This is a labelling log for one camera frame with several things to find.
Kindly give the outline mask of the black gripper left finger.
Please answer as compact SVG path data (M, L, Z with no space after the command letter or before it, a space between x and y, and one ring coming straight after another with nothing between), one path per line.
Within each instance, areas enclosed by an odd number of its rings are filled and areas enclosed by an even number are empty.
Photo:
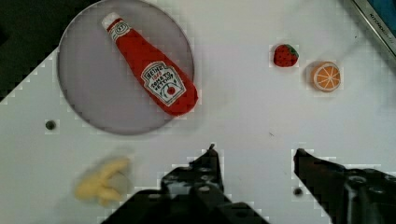
M210 147L161 179L159 189L135 193L101 224L270 224L246 203L224 194L219 154Z

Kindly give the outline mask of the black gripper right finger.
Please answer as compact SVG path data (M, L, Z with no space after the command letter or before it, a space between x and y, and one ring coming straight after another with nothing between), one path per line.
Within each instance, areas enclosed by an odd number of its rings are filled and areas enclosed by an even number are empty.
M294 173L330 217L332 224L396 224L396 179L372 168L348 169L302 148Z

